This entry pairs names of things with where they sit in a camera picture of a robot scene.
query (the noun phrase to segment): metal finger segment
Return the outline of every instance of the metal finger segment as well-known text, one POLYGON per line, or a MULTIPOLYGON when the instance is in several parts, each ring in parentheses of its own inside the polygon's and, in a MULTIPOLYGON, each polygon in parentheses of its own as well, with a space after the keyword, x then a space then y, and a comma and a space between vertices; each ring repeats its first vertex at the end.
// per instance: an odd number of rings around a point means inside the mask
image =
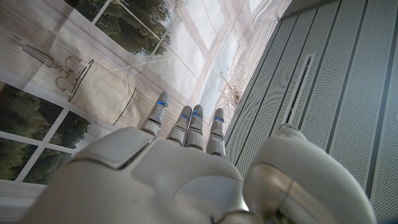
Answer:
POLYGON ((206 153, 226 158, 223 124, 224 124, 224 110, 218 108, 215 111, 213 117, 213 124, 211 124, 210 136, 207 143, 206 153))
POLYGON ((167 103, 169 102, 170 95, 167 92, 160 94, 152 111, 149 113, 148 118, 141 125, 140 129, 157 136, 162 125, 162 120, 167 110, 167 103))
POLYGON ((177 122, 175 123, 174 127, 166 138, 167 140, 171 140, 173 142, 176 142, 180 146, 183 146, 185 136, 188 130, 189 121, 191 119, 191 114, 192 108, 190 106, 185 106, 182 109, 177 122))
POLYGON ((201 105, 196 105, 192 111, 191 122, 184 143, 185 147, 195 147, 203 150, 202 117, 203 108, 201 105))

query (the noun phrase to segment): vent slot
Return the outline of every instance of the vent slot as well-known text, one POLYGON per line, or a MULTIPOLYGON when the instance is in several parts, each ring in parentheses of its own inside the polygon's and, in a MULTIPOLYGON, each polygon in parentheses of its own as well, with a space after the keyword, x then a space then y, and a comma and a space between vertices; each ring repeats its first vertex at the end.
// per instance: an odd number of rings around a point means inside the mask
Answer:
POLYGON ((297 106, 299 105, 300 98, 303 93, 305 82, 307 82, 308 74, 310 73, 312 63, 315 59, 315 54, 316 53, 312 53, 305 56, 300 75, 298 76, 293 89, 292 97, 290 98, 289 104, 287 105, 287 109, 285 111, 285 116, 283 118, 284 123, 292 124, 294 114, 296 113, 297 106))

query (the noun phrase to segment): white robotic hand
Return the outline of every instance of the white robotic hand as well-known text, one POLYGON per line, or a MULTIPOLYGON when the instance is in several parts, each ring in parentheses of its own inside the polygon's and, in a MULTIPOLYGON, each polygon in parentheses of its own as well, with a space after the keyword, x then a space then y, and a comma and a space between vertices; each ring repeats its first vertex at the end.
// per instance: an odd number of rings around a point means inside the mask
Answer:
POLYGON ((222 109, 207 153, 200 105, 184 107, 167 139, 156 138, 168 100, 160 95, 140 129, 77 153, 21 223, 376 223, 354 177, 299 130, 270 137, 243 181, 225 159, 222 109))

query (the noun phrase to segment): perforated metal panel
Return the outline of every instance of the perforated metal panel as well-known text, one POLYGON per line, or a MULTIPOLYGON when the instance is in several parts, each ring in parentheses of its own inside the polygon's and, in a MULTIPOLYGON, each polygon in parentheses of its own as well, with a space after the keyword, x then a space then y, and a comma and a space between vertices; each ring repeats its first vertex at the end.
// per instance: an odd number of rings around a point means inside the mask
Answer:
POLYGON ((366 188, 397 2, 369 0, 330 148, 366 188))
POLYGON ((267 89, 269 82, 271 81, 272 74, 274 73, 277 63, 282 55, 282 51, 287 43, 287 39, 293 29, 297 17, 286 19, 280 25, 280 29, 275 37, 275 41, 272 44, 268 56, 264 61, 262 69, 259 72, 252 92, 249 94, 249 98, 246 102, 245 107, 242 110, 238 122, 236 123, 235 129, 226 146, 226 156, 233 164, 238 159, 239 153, 243 148, 246 137, 250 132, 251 125, 254 121, 255 115, 260 107, 261 100, 263 99, 264 91, 267 89))
POLYGON ((312 10, 299 15, 297 19, 296 25, 286 45, 285 52, 275 70, 275 75, 271 81, 269 90, 265 95, 264 101, 254 121, 248 140, 243 147, 241 157, 236 164, 238 171, 240 171, 243 177, 246 175, 247 169, 254 159, 257 150, 267 139, 271 131, 271 127, 274 123, 279 106, 282 103, 282 98, 289 84, 295 64, 299 59, 301 48, 314 15, 315 10, 312 10))
POLYGON ((225 144, 226 145, 228 144, 229 138, 231 137, 231 134, 232 134, 233 129, 234 129, 235 125, 236 125, 236 122, 238 122, 238 118, 239 118, 239 115, 241 114, 241 111, 243 110, 244 103, 246 102, 246 100, 249 97, 250 90, 251 90, 252 86, 254 85, 254 81, 256 80, 256 78, 257 78, 257 76, 258 76, 258 74, 260 72, 261 66, 264 63, 265 59, 266 59, 267 53, 268 53, 269 49, 271 48, 271 45, 272 45, 272 43, 273 43, 273 41, 275 39, 276 33, 279 30, 279 27, 280 27, 280 22, 278 22, 276 24, 275 29, 274 29, 271 37, 269 38, 268 43, 267 43, 267 45, 266 45, 266 47, 264 49, 264 52, 261 55, 261 58, 260 58, 260 60, 259 60, 259 62, 257 64, 257 67, 256 67, 256 69, 253 72, 253 76, 250 78, 250 81, 249 81, 246 89, 244 90, 239 103, 236 105, 236 108, 235 108, 235 111, 234 111, 234 115, 233 115, 233 117, 231 119, 231 122, 229 123, 228 129, 225 132, 224 140, 225 140, 225 144))
MULTIPOLYGON (((331 28, 331 24, 333 22, 333 18, 336 14, 337 7, 338 7, 338 2, 333 2, 331 4, 328 4, 326 6, 319 8, 317 16, 315 17, 314 23, 312 25, 310 34, 308 36, 307 42, 305 43, 303 52, 298 61, 298 67, 300 68, 301 65, 304 63, 305 56, 307 54, 316 53, 312 68, 310 70, 308 79, 307 79, 304 89, 303 89, 302 97, 300 98, 300 101, 299 101, 299 104, 297 107, 297 111, 295 113, 295 117, 294 117, 295 119, 294 119, 294 123, 293 123, 294 125, 298 125, 297 124, 298 118, 301 118, 303 106, 305 105, 305 102, 307 100, 307 95, 310 90, 310 87, 311 87, 311 84, 313 81, 313 77, 317 70, 319 60, 322 55, 322 51, 325 46, 329 31, 331 28)), ((277 121, 274 126, 274 130, 272 131, 273 134, 276 132, 276 129, 279 127, 279 125, 284 123, 282 118, 284 117, 285 110, 288 107, 288 103, 289 103, 290 97, 292 96, 293 89, 296 84, 297 78, 299 77, 299 74, 300 74, 300 69, 296 69, 296 71, 294 72, 294 75, 293 75, 292 82, 290 83, 290 85, 288 87, 285 100, 280 109, 280 113, 278 114, 277 121)))
POLYGON ((331 24, 333 23, 333 20, 335 18, 338 4, 339 2, 336 1, 334 3, 319 8, 317 17, 315 18, 315 22, 312 25, 311 33, 308 36, 307 43, 305 44, 302 56, 310 53, 317 54, 315 56, 315 60, 313 61, 310 73, 308 74, 308 79, 305 82, 300 101, 298 101, 297 110, 294 114, 292 122, 294 126, 298 126, 301 120, 304 106, 307 102, 308 94, 310 93, 310 89, 312 86, 312 81, 317 72, 318 64, 322 56, 323 49, 325 48, 326 40, 331 29, 331 24))
POLYGON ((379 223, 398 220, 397 186, 398 49, 396 48, 371 192, 371 203, 379 223))
POLYGON ((326 149, 365 0, 345 0, 330 36, 301 131, 326 149))

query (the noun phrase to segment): green foliage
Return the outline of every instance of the green foliage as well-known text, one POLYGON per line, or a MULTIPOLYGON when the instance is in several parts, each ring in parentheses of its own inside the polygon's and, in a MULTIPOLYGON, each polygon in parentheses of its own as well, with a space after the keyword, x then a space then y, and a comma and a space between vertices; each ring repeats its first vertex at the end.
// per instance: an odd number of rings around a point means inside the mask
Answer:
POLYGON ((24 182, 48 184, 54 172, 71 157, 71 154, 44 149, 36 163, 26 175, 24 182))
POLYGON ((71 7, 74 7, 78 12, 80 12, 89 21, 93 21, 95 16, 98 14, 102 6, 105 4, 106 0, 90 0, 90 1, 80 1, 80 0, 65 0, 71 7))
MULTIPOLYGON (((0 130, 41 140, 51 124, 40 113, 40 101, 36 96, 4 85, 0 92, 0 130)), ((35 146, 0 139, 0 178, 14 180, 33 154, 35 146)))
MULTIPOLYGON (((74 6, 87 19, 92 17, 93 9, 96 11, 102 7, 101 2, 100 0, 80 0, 77 4, 76 0, 67 0, 67 3, 74 6)), ((163 0, 121 0, 121 2, 155 35, 162 38, 166 32, 162 22, 170 19, 170 11, 163 0)), ((111 1, 96 22, 96 26, 134 54, 142 53, 149 56, 159 43, 149 30, 116 1, 111 1)), ((168 34, 164 37, 164 43, 170 44, 168 34)), ((165 50, 166 46, 160 45, 155 54, 163 54, 165 50)))
POLYGON ((86 119, 69 112, 50 140, 50 143, 75 149, 76 143, 85 138, 89 124, 90 122, 86 119))
POLYGON ((0 179, 15 180, 36 146, 0 139, 0 179))

